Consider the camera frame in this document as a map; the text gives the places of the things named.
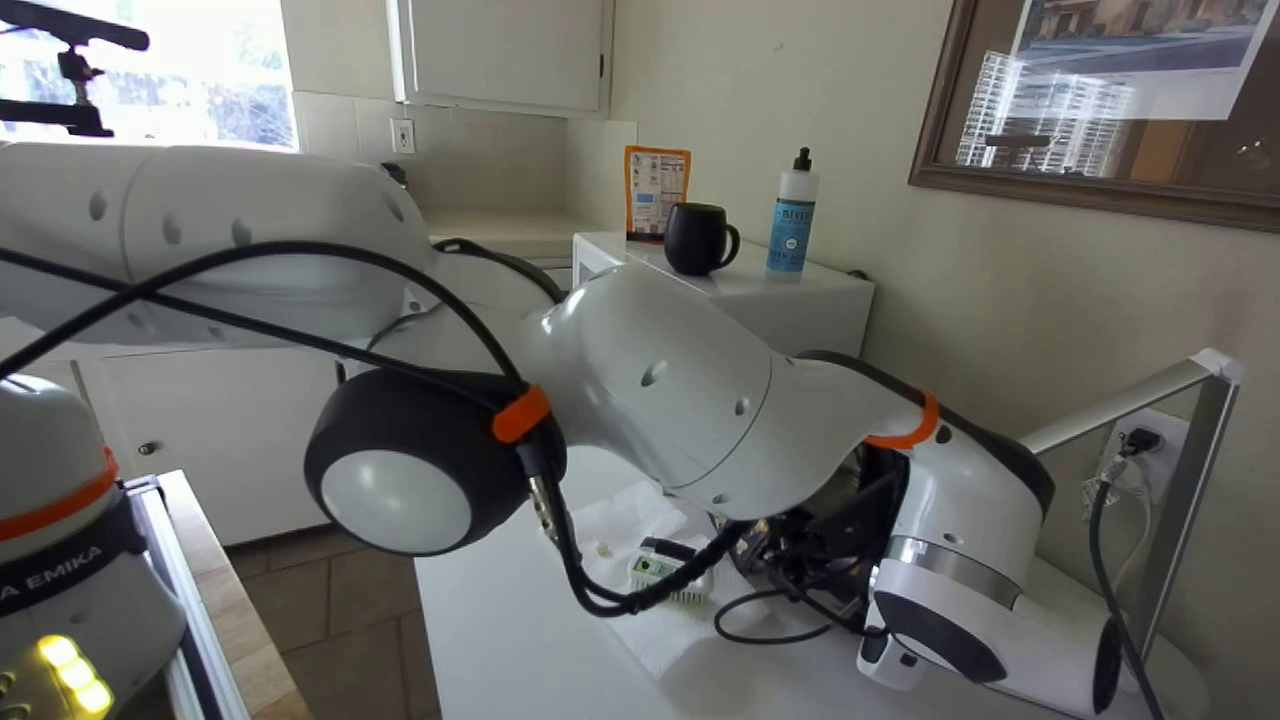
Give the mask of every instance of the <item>blue bottle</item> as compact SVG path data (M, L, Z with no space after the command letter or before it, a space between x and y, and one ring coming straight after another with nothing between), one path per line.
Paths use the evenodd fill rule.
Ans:
M808 256L808 232L816 212L816 172L808 148L780 176L768 232L768 272L800 276Z

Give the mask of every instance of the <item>electrical outlet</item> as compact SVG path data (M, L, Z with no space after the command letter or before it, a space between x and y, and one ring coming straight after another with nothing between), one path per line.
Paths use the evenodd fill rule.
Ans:
M1156 412L1156 408L1140 408L1132 416L1120 416L1112 424L1108 448L1100 456L1100 468L1120 452L1120 436L1148 428L1160 436L1156 448L1140 452L1132 464L1148 476L1152 484L1152 500L1160 504L1172 480L1176 460L1184 456L1184 440L1188 440L1188 420Z
M392 116L392 152L396 156L412 156L412 120L408 116Z

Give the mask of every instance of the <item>wall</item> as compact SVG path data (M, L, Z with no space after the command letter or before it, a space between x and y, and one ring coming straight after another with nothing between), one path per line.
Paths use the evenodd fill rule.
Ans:
M568 132L576 212L620 228L620 140L692 148L692 192L764 236L776 172L816 148L812 256L880 280L868 356L1028 432L1204 344L1248 360L1168 632L1216 716L1272 716L1280 668L1280 240L908 188L948 4L620 0L616 120ZM1060 452L1048 552L1080 548Z
M400 160L432 208L560 212L564 120L472 108L400 108L384 0L280 0L300 148ZM392 156L388 120L416 124L416 152Z

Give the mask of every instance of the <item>robotic arm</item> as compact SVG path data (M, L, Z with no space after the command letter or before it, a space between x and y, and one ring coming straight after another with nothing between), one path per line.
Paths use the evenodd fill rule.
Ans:
M180 148L0 148L0 168L0 248L116 280L268 240L360 244L436 268L412 200L376 168ZM0 264L8 316L52 328L96 300L84 288L48 288ZM420 300L384 272L292 256L220 268L172 296L324 336L372 336L404 300ZM96 340L240 336L168 308L132 308L100 324ZM1020 444L872 368L776 356L644 268L620 268L548 312L504 320L504 348L524 380L436 372L432 384L416 384L364 372L344 384L308 448L316 500L368 544L448 552L508 520L528 500L528 476L540 500L564 472L564 444L600 444L644 468L684 512L752 520L768 544L860 536L832 552L872 564L856 584L856 624L880 648L892 640L976 684L1076 716L1112 704L1116 628L1100 612L1056 616L1020 596L1052 500L1052 480ZM0 436L40 428L32 424L40 408L48 400L32 396L28 380L4 380ZM68 420L40 432L60 440L72 424L80 428ZM92 476L64 472L48 456L28 460L28 444L0 448L8 468L40 476L40 484L0 484L0 528ZM872 464L892 468L884 480L892 492L864 520L848 508L872 492L876 480L864 472ZM60 544L100 512L104 504L88 504L36 532L0 536L0 564ZM76 592L120 596L96 576ZM0 660L48 628L68 628L32 608L0 616Z

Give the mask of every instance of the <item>white countertop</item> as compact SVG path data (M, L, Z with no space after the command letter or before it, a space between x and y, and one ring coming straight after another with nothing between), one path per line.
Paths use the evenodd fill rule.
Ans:
M428 208L428 236L464 236L496 252L524 260L564 260L572 256L572 232L592 228L568 212L476 212L476 208Z
M664 500L632 464L596 448L572 448L564 492L592 576L620 588L620 572L608 568L624 568L644 532L664 532L664 512L652 512ZM708 632L708 608L736 592L724 572L712 576L708 600L592 620L576 608L532 508L464 552L416 560L416 584L448 720L1052 720L952 672L928 672L916 692L888 692L856 672L856 640L844 632L788 648L724 644ZM1052 568L1040 568L1036 584L1048 596L1068 592ZM1152 676L1172 716L1208 716L1204 680L1180 652L1156 644ZM1144 712L1136 696L1120 696L1108 716Z
M604 256L604 260L640 260L660 272L672 272L664 244L652 240L628 240L624 232L576 232L576 248L584 256ZM684 276L684 284L716 292L716 296L788 296L788 292L812 292L812 288L848 288L856 284L856 272L824 268L816 260L804 264L796 276L768 272L768 248L744 240L736 260L728 268L716 268L708 276Z

